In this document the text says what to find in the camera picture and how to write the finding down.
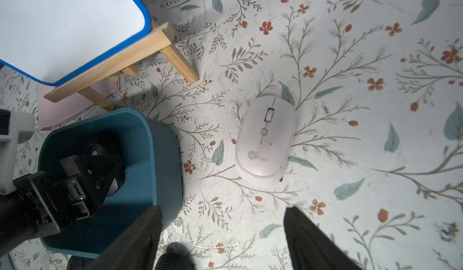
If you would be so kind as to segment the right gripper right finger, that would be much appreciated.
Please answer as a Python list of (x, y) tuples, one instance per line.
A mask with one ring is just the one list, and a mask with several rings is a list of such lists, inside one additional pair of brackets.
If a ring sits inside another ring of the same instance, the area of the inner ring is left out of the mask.
[(358, 270), (298, 207), (286, 209), (283, 226), (295, 270)]

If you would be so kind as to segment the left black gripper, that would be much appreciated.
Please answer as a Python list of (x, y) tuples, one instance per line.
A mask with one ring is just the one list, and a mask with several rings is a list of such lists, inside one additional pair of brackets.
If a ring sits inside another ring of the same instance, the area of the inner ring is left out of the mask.
[[(92, 165), (104, 159), (114, 161), (114, 166), (107, 180), (101, 181)], [(117, 155), (72, 155), (61, 159), (62, 172), (58, 177), (39, 171), (15, 179), (16, 199), (23, 207), (19, 212), (27, 223), (26, 237), (56, 235), (73, 223), (89, 218), (103, 206), (122, 165), (123, 158)]]

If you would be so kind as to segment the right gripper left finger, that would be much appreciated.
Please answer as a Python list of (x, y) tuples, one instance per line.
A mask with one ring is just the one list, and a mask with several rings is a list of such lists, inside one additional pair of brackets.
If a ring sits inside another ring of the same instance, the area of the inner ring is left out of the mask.
[(151, 270), (162, 231), (160, 206), (149, 207), (87, 270)]

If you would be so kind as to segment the teal plastic storage box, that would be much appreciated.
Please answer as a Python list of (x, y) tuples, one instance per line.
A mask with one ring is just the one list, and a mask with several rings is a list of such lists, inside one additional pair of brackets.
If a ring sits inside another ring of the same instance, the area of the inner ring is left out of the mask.
[(61, 159), (83, 154), (102, 135), (112, 134), (124, 161), (122, 187), (89, 218), (42, 238), (50, 251), (95, 259), (147, 208), (160, 206), (166, 229), (182, 206), (182, 167), (175, 132), (165, 123), (122, 108), (52, 131), (39, 155), (38, 169), (56, 176)]

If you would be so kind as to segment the light grey white mouse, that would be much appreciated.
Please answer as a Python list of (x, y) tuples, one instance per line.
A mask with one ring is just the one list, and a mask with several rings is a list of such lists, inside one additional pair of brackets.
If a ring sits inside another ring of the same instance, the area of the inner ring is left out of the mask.
[(294, 106), (278, 96), (261, 96), (250, 104), (235, 151), (237, 171), (242, 179), (264, 188), (282, 179), (295, 122)]

